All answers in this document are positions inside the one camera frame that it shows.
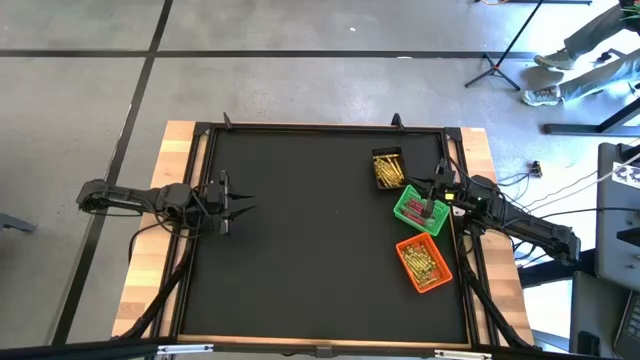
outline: electronic device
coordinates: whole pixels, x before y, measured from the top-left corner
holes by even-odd
[[[640,293],[632,292],[614,344],[623,359],[636,359],[640,354]]]
[[[615,358],[613,349],[629,290],[583,271],[573,273],[569,352]]]
[[[603,143],[598,146],[598,177],[611,172],[614,164],[628,161],[640,148]],[[625,167],[598,183],[597,206],[640,207],[640,176],[635,167]],[[634,212],[599,211],[596,214],[595,273],[631,290],[640,291],[640,246],[634,228],[640,216]]]

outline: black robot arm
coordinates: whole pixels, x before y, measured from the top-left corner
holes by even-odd
[[[491,180],[475,175],[466,184],[454,183],[453,171],[444,159],[429,179],[409,178],[411,184],[427,199],[422,213],[429,217],[433,201],[440,200],[465,211],[465,227],[501,231],[544,250],[553,259],[570,265],[580,260],[580,239],[571,228],[556,225],[521,210],[506,200]]]
[[[229,220],[250,210],[253,206],[229,211],[230,200],[251,198],[230,191],[229,175],[220,172],[218,184],[210,183],[191,188],[187,184],[170,184],[161,188],[138,190],[108,185],[104,180],[87,181],[76,199],[80,210],[95,213],[108,208],[151,213],[160,222],[176,222],[180,225],[197,226],[200,217],[219,217],[220,233],[229,232]]]

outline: white cable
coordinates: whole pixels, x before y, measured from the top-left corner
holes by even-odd
[[[633,140],[631,140],[627,145],[631,146],[633,143],[637,142],[638,140],[640,140],[640,138],[633,139]],[[524,207],[525,207],[525,208],[528,208],[528,207],[530,207],[531,205],[533,205],[533,204],[535,204],[535,203],[537,203],[537,202],[540,202],[540,201],[544,201],[544,200],[546,200],[549,196],[557,195],[557,194],[561,193],[562,191],[564,191],[564,190],[566,190],[566,189],[568,189],[568,188],[570,188],[570,187],[572,187],[572,186],[577,185],[580,181],[582,181],[582,180],[584,180],[584,179],[587,179],[587,178],[591,177],[591,175],[596,174],[597,172],[598,172],[598,170],[596,170],[596,171],[594,171],[594,172],[592,172],[592,173],[590,173],[590,174],[588,174],[588,175],[585,175],[585,176],[581,177],[580,179],[578,179],[578,180],[574,181],[571,185],[567,185],[567,186],[565,186],[565,187],[563,187],[563,188],[560,188],[559,190],[557,190],[557,191],[555,191],[555,192],[552,192],[552,193],[550,193],[550,194],[547,194],[547,195],[546,195],[545,197],[543,197],[543,198],[540,198],[540,199],[538,199],[538,200],[534,200],[532,203],[527,204],[527,206],[524,206]]]
[[[587,188],[591,187],[592,185],[595,185],[595,184],[597,184],[597,183],[599,183],[599,182],[601,182],[601,181],[604,181],[605,179],[609,178],[609,176],[611,176],[614,172],[618,171],[618,169],[620,169],[620,168],[621,168],[621,167],[623,167],[623,166],[627,166],[627,165],[631,164],[632,162],[634,162],[634,161],[635,161],[636,159],[638,159],[638,158],[640,158],[640,152],[639,152],[639,153],[637,153],[634,157],[632,157],[631,159],[629,159],[629,160],[628,160],[627,162],[625,162],[624,164],[622,164],[622,165],[620,165],[620,166],[616,167],[615,169],[612,169],[608,174],[606,174],[606,175],[602,176],[602,177],[601,177],[601,178],[599,178],[598,180],[596,180],[596,181],[594,181],[594,182],[590,183],[589,185],[587,185],[587,186],[585,186],[585,187],[581,188],[580,190],[576,190],[576,191],[574,191],[574,192],[570,193],[569,195],[565,195],[565,196],[563,196],[563,197],[559,197],[559,198],[557,198],[557,199],[555,199],[555,200],[549,201],[548,203],[542,204],[542,205],[540,205],[540,206],[538,206],[538,207],[535,207],[535,208],[531,209],[531,211],[533,212],[533,211],[535,211],[535,210],[540,209],[541,207],[547,206],[547,205],[549,205],[549,204],[553,204],[553,203],[554,203],[554,202],[556,202],[556,201],[560,201],[560,200],[562,200],[562,199],[566,199],[566,198],[568,198],[569,196],[575,195],[575,194],[577,194],[577,193],[581,192],[582,190],[584,190],[584,189],[587,189]]]

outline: plastic basket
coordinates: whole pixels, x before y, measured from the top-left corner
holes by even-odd
[[[398,200],[396,206],[393,207],[393,213],[398,219],[406,222],[414,228],[422,232],[428,232],[433,236],[438,236],[442,225],[449,216],[449,206],[442,203],[441,201],[436,200],[435,204],[433,205],[433,215],[431,215],[431,218],[425,219],[425,224],[421,225],[409,219],[402,213],[403,210],[410,210],[405,206],[405,204],[411,199],[415,199],[423,205],[427,203],[427,200],[423,200],[422,198],[420,198],[420,195],[413,186],[407,185],[407,187],[404,189],[404,192],[402,193],[402,196],[400,196],[400,200]]]
[[[418,283],[417,279],[413,275],[411,268],[409,267],[404,257],[402,256],[405,248],[409,246],[417,246],[420,249],[426,250],[426,252],[429,254],[431,259],[435,262],[435,269],[432,272],[433,278],[434,279],[437,278],[435,282],[425,286],[420,285]],[[427,233],[422,233],[408,240],[405,240],[399,244],[396,244],[396,252],[398,253],[398,257],[400,257],[400,261],[402,262],[404,269],[407,271],[407,274],[409,275],[409,278],[411,279],[413,286],[421,294],[437,286],[440,286],[448,281],[451,281],[451,279],[453,278],[453,276],[451,275],[451,271],[449,271],[449,267],[447,266],[447,263],[444,262],[444,259],[442,259],[442,255],[440,255],[440,251],[438,251],[438,248],[433,243],[431,236],[429,236],[429,234]]]

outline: white shoe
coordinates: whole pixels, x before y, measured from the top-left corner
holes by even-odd
[[[552,85],[540,90],[527,90],[522,94],[522,100],[531,106],[558,105],[562,100],[560,87]]]
[[[572,70],[573,65],[576,63],[576,61],[569,56],[567,49],[562,49],[555,54],[547,56],[536,55],[533,61],[540,66],[559,70]]]

